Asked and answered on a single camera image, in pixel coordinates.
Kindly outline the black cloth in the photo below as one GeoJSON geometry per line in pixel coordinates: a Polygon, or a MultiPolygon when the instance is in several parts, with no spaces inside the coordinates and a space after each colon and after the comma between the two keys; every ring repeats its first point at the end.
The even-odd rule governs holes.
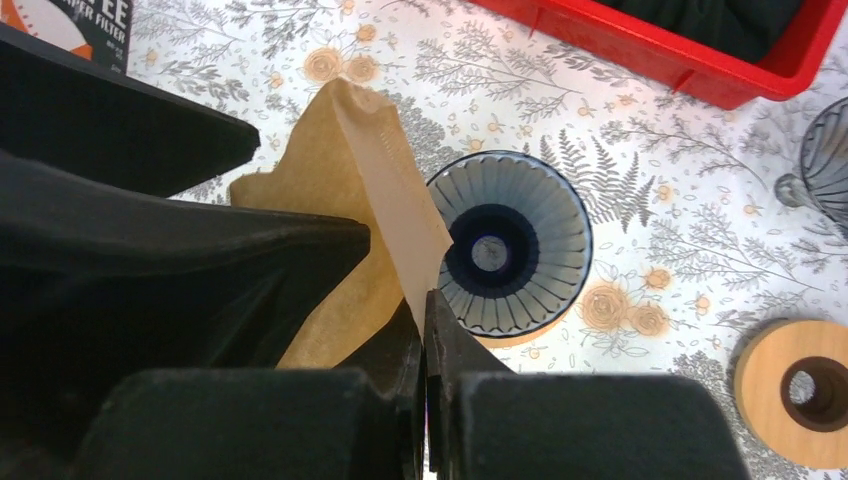
{"type": "Polygon", "coordinates": [[[617,11],[748,63],[764,58],[801,0],[606,0],[617,11]]]}

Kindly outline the grey glass dripper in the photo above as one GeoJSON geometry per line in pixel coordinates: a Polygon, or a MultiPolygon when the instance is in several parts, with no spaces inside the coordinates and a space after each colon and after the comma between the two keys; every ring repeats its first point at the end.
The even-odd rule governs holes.
{"type": "Polygon", "coordinates": [[[819,211],[847,236],[846,98],[812,120],[801,139],[797,171],[780,176],[774,194],[787,207],[819,211]]]}

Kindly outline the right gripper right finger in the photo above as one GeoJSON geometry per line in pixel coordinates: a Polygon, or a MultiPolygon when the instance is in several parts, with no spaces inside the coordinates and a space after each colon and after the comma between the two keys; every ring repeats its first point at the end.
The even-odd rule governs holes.
{"type": "Polygon", "coordinates": [[[427,295],[429,462],[441,479],[745,479],[725,417],[674,375],[521,374],[427,295]]]}

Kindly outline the orange coffee filter box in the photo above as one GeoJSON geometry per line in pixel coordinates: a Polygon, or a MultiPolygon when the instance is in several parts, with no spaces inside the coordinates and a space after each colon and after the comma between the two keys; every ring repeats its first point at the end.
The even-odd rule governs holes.
{"type": "Polygon", "coordinates": [[[1,22],[124,73],[133,8],[132,0],[2,0],[1,22]]]}

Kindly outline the blue glass dripper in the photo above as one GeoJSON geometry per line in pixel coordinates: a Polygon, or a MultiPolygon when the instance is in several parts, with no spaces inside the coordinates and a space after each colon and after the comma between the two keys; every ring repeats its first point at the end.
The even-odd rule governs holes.
{"type": "Polygon", "coordinates": [[[472,335],[531,334],[577,300],[593,236],[562,174],[528,154],[492,150],[452,162],[427,187],[453,240],[438,286],[472,335]]]}

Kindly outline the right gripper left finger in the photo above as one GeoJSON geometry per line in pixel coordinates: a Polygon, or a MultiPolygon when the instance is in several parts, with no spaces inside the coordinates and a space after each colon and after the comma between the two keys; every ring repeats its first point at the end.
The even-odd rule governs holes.
{"type": "Polygon", "coordinates": [[[406,304],[332,369],[148,370],[121,382],[75,479],[419,479],[423,350],[406,304]]]}

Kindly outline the red plastic bin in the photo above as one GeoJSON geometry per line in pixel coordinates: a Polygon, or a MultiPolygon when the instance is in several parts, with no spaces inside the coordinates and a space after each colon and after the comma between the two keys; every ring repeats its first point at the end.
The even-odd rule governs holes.
{"type": "Polygon", "coordinates": [[[847,10],[805,1],[763,60],[752,64],[597,1],[483,1],[481,7],[725,110],[757,97],[786,101],[815,79],[847,10]]]}

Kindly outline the single brown paper filter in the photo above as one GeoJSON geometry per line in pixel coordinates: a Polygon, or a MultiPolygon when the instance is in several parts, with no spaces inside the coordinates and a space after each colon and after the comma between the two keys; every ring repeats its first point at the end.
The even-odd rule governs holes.
{"type": "Polygon", "coordinates": [[[353,219],[368,255],[310,313],[278,362],[334,367],[384,327],[402,303],[424,331],[426,297],[452,244],[387,97],[326,83],[296,123],[278,165],[229,186],[232,205],[353,219]]]}

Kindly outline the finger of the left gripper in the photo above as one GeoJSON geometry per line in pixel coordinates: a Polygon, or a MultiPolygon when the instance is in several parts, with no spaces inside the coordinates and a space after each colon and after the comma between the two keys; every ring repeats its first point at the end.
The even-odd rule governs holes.
{"type": "Polygon", "coordinates": [[[168,200],[1,157],[1,448],[72,456],[158,368],[270,367],[370,248],[350,219],[168,200]]]}
{"type": "Polygon", "coordinates": [[[167,197],[252,159],[247,122],[1,28],[1,150],[167,197]]]}

